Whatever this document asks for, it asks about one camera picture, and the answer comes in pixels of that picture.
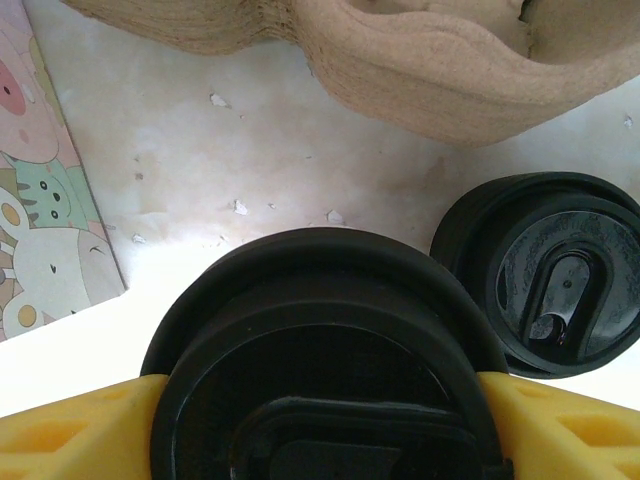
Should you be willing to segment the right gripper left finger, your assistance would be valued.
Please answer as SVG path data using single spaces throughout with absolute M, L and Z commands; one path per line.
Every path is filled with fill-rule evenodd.
M 1 419 L 3 479 L 149 479 L 166 375 L 142 376 Z

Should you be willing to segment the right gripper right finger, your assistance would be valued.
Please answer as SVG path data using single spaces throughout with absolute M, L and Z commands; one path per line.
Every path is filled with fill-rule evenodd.
M 639 478 L 639 412 L 505 373 L 482 372 L 516 479 Z

